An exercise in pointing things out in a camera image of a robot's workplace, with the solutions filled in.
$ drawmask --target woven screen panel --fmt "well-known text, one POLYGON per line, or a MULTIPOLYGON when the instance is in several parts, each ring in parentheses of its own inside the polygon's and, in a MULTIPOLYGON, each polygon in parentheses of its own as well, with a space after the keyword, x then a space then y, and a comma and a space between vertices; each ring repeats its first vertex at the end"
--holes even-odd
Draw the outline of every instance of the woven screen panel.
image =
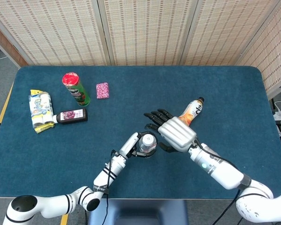
POLYGON ((194 2, 104 0, 115 64, 176 65, 194 2))
POLYGON ((204 0, 185 65, 233 65, 274 0, 204 0))
POLYGON ((89 0, 0 0, 0 20, 36 65, 106 65, 89 0))
POLYGON ((281 81, 281 7, 244 53, 239 65, 257 67, 268 92, 281 81))

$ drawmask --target yellow package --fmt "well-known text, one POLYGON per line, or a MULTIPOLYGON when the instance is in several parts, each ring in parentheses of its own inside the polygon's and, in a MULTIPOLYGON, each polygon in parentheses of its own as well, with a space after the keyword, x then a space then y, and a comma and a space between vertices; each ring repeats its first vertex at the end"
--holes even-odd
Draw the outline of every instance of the yellow package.
POLYGON ((36 133, 54 126, 51 97, 47 92, 30 90, 29 106, 32 126, 36 133))

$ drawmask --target white bottle cap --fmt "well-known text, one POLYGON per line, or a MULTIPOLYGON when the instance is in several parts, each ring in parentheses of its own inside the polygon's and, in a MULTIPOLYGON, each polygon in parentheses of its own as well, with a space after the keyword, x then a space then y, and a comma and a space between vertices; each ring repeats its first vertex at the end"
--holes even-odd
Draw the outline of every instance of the white bottle cap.
POLYGON ((54 122, 54 123, 58 123, 58 122, 57 122, 57 119, 56 119, 56 115, 53 116, 53 122, 54 122))
POLYGON ((154 137, 153 135, 147 134, 144 135, 144 137, 142 138, 142 142, 144 145, 146 146, 151 146, 154 143, 154 137))

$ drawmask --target green can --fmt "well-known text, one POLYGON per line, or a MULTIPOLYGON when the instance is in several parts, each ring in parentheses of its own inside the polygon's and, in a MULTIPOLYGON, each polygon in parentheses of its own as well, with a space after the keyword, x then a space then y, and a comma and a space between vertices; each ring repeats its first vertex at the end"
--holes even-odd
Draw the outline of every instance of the green can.
POLYGON ((90 103, 90 98, 81 84, 80 78, 76 73, 66 73, 62 78, 62 83, 70 91, 78 105, 87 106, 90 103))

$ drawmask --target orange bottle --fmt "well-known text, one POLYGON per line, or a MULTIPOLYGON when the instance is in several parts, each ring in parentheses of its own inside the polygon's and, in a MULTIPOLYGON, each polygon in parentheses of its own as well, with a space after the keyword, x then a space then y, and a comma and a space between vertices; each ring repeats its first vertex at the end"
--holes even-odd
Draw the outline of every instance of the orange bottle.
POLYGON ((204 98, 202 97, 192 101, 181 114, 181 116, 179 116, 179 119, 189 126, 192 120, 201 112, 203 102, 204 98))

